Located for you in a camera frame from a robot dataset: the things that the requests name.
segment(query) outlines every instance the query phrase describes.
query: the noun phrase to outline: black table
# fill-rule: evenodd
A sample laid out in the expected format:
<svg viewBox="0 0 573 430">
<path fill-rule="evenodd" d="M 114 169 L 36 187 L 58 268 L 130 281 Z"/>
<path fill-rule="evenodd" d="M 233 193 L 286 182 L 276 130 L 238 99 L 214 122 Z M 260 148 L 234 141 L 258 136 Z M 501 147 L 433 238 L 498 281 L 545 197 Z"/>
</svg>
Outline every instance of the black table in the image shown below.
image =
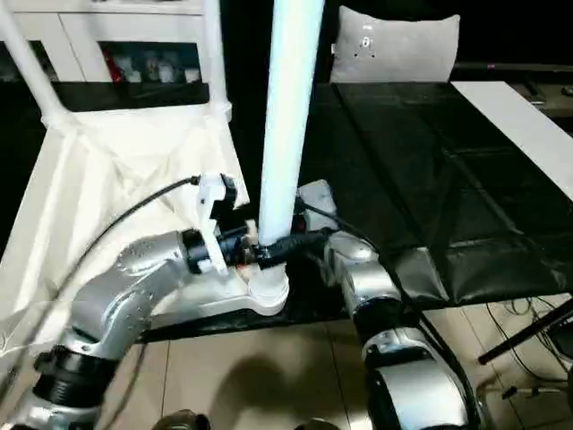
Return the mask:
<svg viewBox="0 0 573 430">
<path fill-rule="evenodd" d="M 56 86 L 71 110 L 204 102 L 202 86 Z M 1 85 L 4 240 L 43 136 L 22 86 Z M 234 100 L 231 130 L 257 213 L 265 94 Z M 312 96 L 300 184 L 326 179 L 338 214 L 391 254 L 426 309 L 558 294 L 573 289 L 573 204 L 448 84 L 322 85 Z M 149 332 L 189 337 L 345 317 L 337 288 L 311 262 L 287 265 L 291 292 L 272 317 L 251 311 Z"/>
</svg>

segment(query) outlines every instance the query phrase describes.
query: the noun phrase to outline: cabinet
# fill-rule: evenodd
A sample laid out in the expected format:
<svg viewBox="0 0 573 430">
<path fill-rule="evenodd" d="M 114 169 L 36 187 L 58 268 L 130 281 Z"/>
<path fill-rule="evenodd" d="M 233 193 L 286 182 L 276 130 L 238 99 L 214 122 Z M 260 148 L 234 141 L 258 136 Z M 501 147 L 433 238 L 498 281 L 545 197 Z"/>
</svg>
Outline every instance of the cabinet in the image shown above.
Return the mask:
<svg viewBox="0 0 573 430">
<path fill-rule="evenodd" d="M 16 13 L 15 19 L 50 79 L 84 81 L 80 64 L 57 13 Z M 0 32 L 0 81 L 18 80 L 20 75 L 2 41 Z"/>
<path fill-rule="evenodd" d="M 61 13 L 60 19 L 88 82 L 184 82 L 207 70 L 200 15 Z"/>
</svg>

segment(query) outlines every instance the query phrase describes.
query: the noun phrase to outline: black stand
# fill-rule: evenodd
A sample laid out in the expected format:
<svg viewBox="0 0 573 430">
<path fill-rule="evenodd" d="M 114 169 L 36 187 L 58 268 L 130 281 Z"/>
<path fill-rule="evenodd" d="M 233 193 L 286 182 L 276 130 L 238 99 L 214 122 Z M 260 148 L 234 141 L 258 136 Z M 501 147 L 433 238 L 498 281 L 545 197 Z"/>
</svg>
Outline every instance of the black stand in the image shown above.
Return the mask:
<svg viewBox="0 0 573 430">
<path fill-rule="evenodd" d="M 517 345 L 525 342 L 533 338 L 536 334 L 544 331 L 545 329 L 551 327 L 556 323 L 560 323 L 563 320 L 569 318 L 573 314 L 573 298 L 570 298 L 567 302 L 563 305 L 556 307 L 548 314 L 544 315 L 539 320 L 533 322 L 531 325 L 525 327 L 522 331 L 517 334 L 514 334 L 509 339 L 502 342 L 497 347 L 491 349 L 490 351 L 486 352 L 482 356 L 480 356 L 477 361 L 481 365 L 485 365 L 492 361 L 494 358 L 499 357 L 502 354 L 505 354 L 509 350 L 515 348 Z"/>
</svg>

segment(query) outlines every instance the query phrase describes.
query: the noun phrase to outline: white cushion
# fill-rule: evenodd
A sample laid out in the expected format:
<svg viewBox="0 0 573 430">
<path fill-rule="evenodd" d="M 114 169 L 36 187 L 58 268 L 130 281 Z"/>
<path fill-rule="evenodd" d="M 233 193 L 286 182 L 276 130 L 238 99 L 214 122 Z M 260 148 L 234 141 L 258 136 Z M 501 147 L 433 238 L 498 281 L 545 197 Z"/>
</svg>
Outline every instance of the white cushion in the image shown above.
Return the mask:
<svg viewBox="0 0 573 430">
<path fill-rule="evenodd" d="M 340 6 L 332 82 L 446 82 L 458 51 L 459 15 L 384 21 Z"/>
</svg>

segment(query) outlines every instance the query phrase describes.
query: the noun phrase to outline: wire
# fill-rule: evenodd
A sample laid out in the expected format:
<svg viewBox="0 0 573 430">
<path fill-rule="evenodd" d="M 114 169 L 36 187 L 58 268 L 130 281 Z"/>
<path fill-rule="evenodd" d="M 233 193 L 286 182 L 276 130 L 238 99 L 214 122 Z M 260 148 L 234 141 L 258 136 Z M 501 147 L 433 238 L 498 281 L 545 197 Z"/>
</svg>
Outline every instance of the wire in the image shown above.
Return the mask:
<svg viewBox="0 0 573 430">
<path fill-rule="evenodd" d="M 498 320 L 495 318 L 495 316 L 493 315 L 492 309 L 490 308 L 490 304 L 486 303 L 485 307 L 487 309 L 488 314 L 490 315 L 490 317 L 492 318 L 493 323 L 495 324 L 496 328 L 498 329 L 498 331 L 500 332 L 500 334 L 506 339 L 509 339 L 508 334 L 503 330 L 503 328 L 501 327 L 500 323 L 498 322 Z M 517 353 L 515 348 L 511 349 L 511 353 L 515 359 L 515 361 L 521 366 L 521 368 L 526 371 L 527 374 L 529 374 L 532 378 L 534 378 L 537 381 L 540 381 L 542 383 L 566 383 L 566 380 L 563 379 L 553 379 L 553 378 L 546 378 L 543 376 L 540 376 L 539 374 L 536 374 L 534 371 L 532 371 L 525 363 L 524 361 L 521 359 L 521 357 L 519 356 L 519 354 Z"/>
<path fill-rule="evenodd" d="M 546 305 L 552 307 L 552 309 L 555 309 L 555 306 L 553 306 L 552 304 L 550 304 L 549 302 L 546 302 L 543 299 L 539 299 L 541 302 L 545 303 Z M 539 314 L 537 313 L 537 311 L 535 310 L 535 308 L 532 308 L 532 314 L 533 314 L 533 322 L 539 320 Z M 549 351 L 549 353 L 555 358 L 555 361 L 557 361 L 557 363 L 559 364 L 559 366 L 561 367 L 561 369 L 563 369 L 563 371 L 566 374 L 569 374 L 569 370 L 568 368 L 565 366 L 565 364 L 563 363 L 563 360 L 560 357 L 559 351 L 555 348 L 555 346 L 553 345 L 553 342 L 551 340 L 551 338 L 549 337 L 549 335 L 547 334 L 547 331 L 542 331 L 541 333 L 537 333 L 535 335 L 535 337 L 541 342 L 541 344 Z"/>
<path fill-rule="evenodd" d="M 553 303 L 548 302 L 548 301 L 545 300 L 544 298 L 535 297 L 535 300 L 539 300 L 540 302 L 545 303 L 545 304 L 548 305 L 551 309 L 555 309 L 555 308 L 556 308 L 556 306 L 555 306 Z"/>
<path fill-rule="evenodd" d="M 510 314 L 515 315 L 515 316 L 524 316 L 524 315 L 529 314 L 529 312 L 531 312 L 531 309 L 533 306 L 533 300 L 531 298 L 529 298 L 529 297 L 526 298 L 527 309 L 525 311 L 522 311 L 522 312 L 519 312 L 517 310 L 516 302 L 517 302 L 516 299 L 511 300 L 509 302 L 504 302 L 503 306 L 505 307 L 506 311 L 508 311 Z"/>
<path fill-rule="evenodd" d="M 101 241 L 104 239 L 104 237 L 107 236 L 107 234 L 110 231 L 112 231 L 115 227 L 117 227 L 119 224 L 124 222 L 126 219 L 130 218 L 135 212 L 137 212 L 138 210 L 140 210 L 144 206 L 147 206 L 151 202 L 154 202 L 155 200 L 157 200 L 159 197 L 161 197 L 167 193 L 170 193 L 171 191 L 175 190 L 176 188 L 180 188 L 184 185 L 197 185 L 199 183 L 199 180 L 200 180 L 199 176 L 192 176 L 192 177 L 188 177 L 186 179 L 182 179 L 182 180 L 177 181 L 171 185 L 168 185 L 168 186 L 161 188 L 160 190 L 156 191 L 155 193 L 146 197 L 145 199 L 141 200 L 140 202 L 135 203 L 131 208 L 129 208 L 128 210 L 123 212 L 116 219 L 114 219 L 107 227 L 105 227 L 99 233 L 99 235 L 97 235 L 96 238 L 88 245 L 86 250 L 83 252 L 83 254 L 80 256 L 80 258 L 75 262 L 74 266 L 70 269 L 68 274 L 65 276 L 61 287 L 55 292 L 54 296 L 52 297 L 52 301 L 50 302 L 50 304 L 47 306 L 47 308 L 44 310 L 44 312 L 40 316 L 38 323 L 34 326 L 33 330 L 30 332 L 29 336 L 23 342 L 24 347 L 22 348 L 20 354 L 16 358 L 14 365 L 12 366 L 12 368 L 10 369 L 10 371 L 7 373 L 6 377 L 2 381 L 2 385 L 0 385 L 0 404 L 4 404 L 4 400 L 5 400 L 6 395 L 12 390 L 14 382 L 16 381 L 16 378 L 18 377 L 18 374 L 20 373 L 20 370 L 24 364 L 24 360 L 27 356 L 27 352 L 29 350 L 30 344 L 33 342 L 33 340 L 38 335 L 39 330 L 41 329 L 41 327 L 46 322 L 48 316 L 52 313 L 54 307 L 56 306 L 56 304 L 58 303 L 60 298 L 64 295 L 64 293 L 72 285 L 73 278 L 78 273 L 78 270 L 83 265 L 83 263 L 86 261 L 86 259 L 91 254 L 91 252 L 96 248 L 96 246 L 98 246 L 99 243 L 101 243 Z M 141 354 L 142 355 L 145 354 L 145 348 L 143 348 L 141 350 Z M 135 380 L 136 378 L 137 378 L 137 374 L 133 373 L 133 380 Z"/>
<path fill-rule="evenodd" d="M 468 415 L 468 421 L 473 428 L 478 428 L 480 424 L 480 413 L 477 407 L 477 400 L 474 395 L 474 389 L 472 388 L 472 384 L 467 379 L 467 374 L 464 371 L 464 368 L 459 363 L 458 358 L 454 354 L 454 352 L 449 347 L 448 343 L 441 337 L 440 332 L 434 327 L 432 322 L 428 319 L 428 317 L 422 312 L 422 310 L 414 303 L 414 300 L 408 295 L 407 291 L 404 289 L 402 285 L 402 281 L 394 268 L 390 258 L 382 252 L 382 249 L 378 247 L 374 242 L 367 236 L 365 233 L 358 227 L 354 226 L 353 224 L 349 223 L 348 221 L 340 218 L 338 215 L 328 213 L 323 211 L 319 208 L 311 206 L 310 204 L 302 201 L 302 199 L 297 200 L 297 204 L 301 209 L 306 209 L 308 211 L 312 211 L 326 217 L 328 219 L 332 219 L 333 221 L 337 222 L 339 226 L 342 226 L 343 229 L 347 233 L 351 233 L 356 237 L 361 238 L 364 242 L 372 247 L 372 249 L 378 254 L 381 264 L 384 266 L 384 269 L 388 273 L 390 279 L 396 286 L 396 288 L 400 291 L 400 295 L 404 300 L 405 304 L 410 307 L 410 309 L 418 315 L 420 320 L 422 321 L 424 327 L 420 327 L 420 329 L 424 332 L 426 337 L 431 343 L 435 344 L 435 348 L 437 352 L 441 355 L 444 359 L 446 364 L 452 369 L 452 371 L 458 377 L 460 383 L 464 388 L 464 392 L 466 393 L 465 402 L 466 402 L 466 412 Z"/>
<path fill-rule="evenodd" d="M 132 371 L 132 378 L 130 379 L 127 388 L 125 389 L 124 395 L 122 396 L 121 400 L 119 401 L 119 405 L 115 408 L 114 414 L 111 416 L 109 421 L 105 426 L 101 428 L 103 430 L 110 430 L 111 427 L 115 424 L 117 419 L 122 415 L 127 406 L 127 402 L 132 397 L 133 388 L 135 388 L 135 383 L 137 382 L 137 378 L 141 372 L 141 367 L 143 366 L 143 360 L 145 359 L 145 352 L 147 350 L 147 343 L 142 343 L 140 348 L 140 355 L 137 357 L 137 363 L 135 363 L 135 367 Z"/>
</svg>

